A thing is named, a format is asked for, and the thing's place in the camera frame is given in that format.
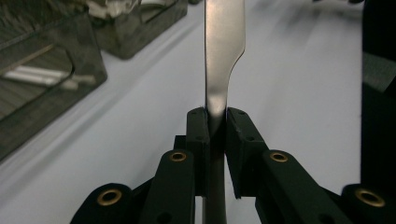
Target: brass insert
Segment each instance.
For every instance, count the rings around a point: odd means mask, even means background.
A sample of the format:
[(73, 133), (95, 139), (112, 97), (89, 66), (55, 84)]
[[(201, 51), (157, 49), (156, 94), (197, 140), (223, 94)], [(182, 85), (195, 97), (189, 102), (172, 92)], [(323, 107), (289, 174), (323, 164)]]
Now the brass insert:
[(285, 162), (288, 160), (288, 157), (279, 152), (273, 152), (270, 154), (271, 159), (274, 161)]
[(359, 200), (373, 207), (385, 206), (384, 199), (382, 199), (379, 195), (368, 189), (356, 189), (355, 195)]
[(174, 152), (169, 158), (171, 159), (171, 161), (184, 161), (186, 160), (187, 155), (184, 152)]
[(107, 189), (99, 195), (97, 202), (102, 206), (109, 206), (118, 202), (121, 196), (122, 192), (119, 189)]

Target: white table surface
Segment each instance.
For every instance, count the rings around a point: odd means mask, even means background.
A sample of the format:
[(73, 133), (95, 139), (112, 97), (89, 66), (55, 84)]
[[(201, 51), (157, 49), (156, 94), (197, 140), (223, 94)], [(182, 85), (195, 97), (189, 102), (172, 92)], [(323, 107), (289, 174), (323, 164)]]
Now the white table surface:
[[(360, 181), (361, 9), (344, 1), (247, 0), (247, 46), (229, 106), (267, 145), (340, 193)], [(108, 81), (0, 164), (0, 223), (69, 223), (107, 183), (153, 177), (186, 114), (205, 103), (204, 4), (135, 57), (105, 52)], [(229, 223), (260, 223), (226, 176)], [(196, 223), (201, 223), (197, 201)]]

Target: knife blade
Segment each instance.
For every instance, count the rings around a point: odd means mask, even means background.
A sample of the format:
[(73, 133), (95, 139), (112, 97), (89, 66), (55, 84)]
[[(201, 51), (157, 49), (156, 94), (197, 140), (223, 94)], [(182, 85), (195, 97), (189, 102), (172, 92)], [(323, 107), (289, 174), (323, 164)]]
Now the knife blade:
[(209, 193), (203, 222), (227, 223), (224, 146), (227, 92), (234, 65), (245, 50), (245, 0), (205, 1), (205, 109), (210, 135)]

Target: screw hole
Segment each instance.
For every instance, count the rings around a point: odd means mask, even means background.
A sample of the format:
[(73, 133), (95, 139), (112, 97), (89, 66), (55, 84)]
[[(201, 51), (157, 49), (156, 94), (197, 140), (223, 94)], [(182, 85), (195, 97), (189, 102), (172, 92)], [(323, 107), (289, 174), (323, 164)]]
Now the screw hole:
[(109, 206), (114, 203), (117, 203), (122, 196), (122, 193), (119, 189), (107, 189), (99, 194), (97, 198), (97, 203), (102, 206)]
[(279, 152), (273, 152), (270, 155), (271, 159), (273, 159), (274, 161), (279, 161), (279, 162), (285, 162), (288, 160), (288, 157), (283, 155), (282, 153)]
[(326, 214), (320, 214), (319, 221), (323, 224), (334, 224), (334, 219)]
[(172, 153), (172, 155), (170, 156), (171, 161), (184, 161), (186, 160), (187, 155), (186, 153), (183, 152), (175, 152)]
[(172, 220), (172, 216), (169, 213), (163, 212), (157, 216), (157, 223), (166, 224)]
[(355, 195), (359, 200), (373, 207), (385, 206), (385, 201), (379, 195), (368, 189), (356, 189)]

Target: metal blade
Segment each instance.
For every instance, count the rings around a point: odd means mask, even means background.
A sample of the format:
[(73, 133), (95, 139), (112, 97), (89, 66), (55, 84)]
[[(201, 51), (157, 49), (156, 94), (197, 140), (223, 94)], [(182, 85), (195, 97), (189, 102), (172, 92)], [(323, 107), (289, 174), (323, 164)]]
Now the metal blade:
[(245, 50), (245, 1), (205, 1), (205, 107), (211, 141), (205, 224), (227, 223), (224, 198), (225, 110), (230, 74)]

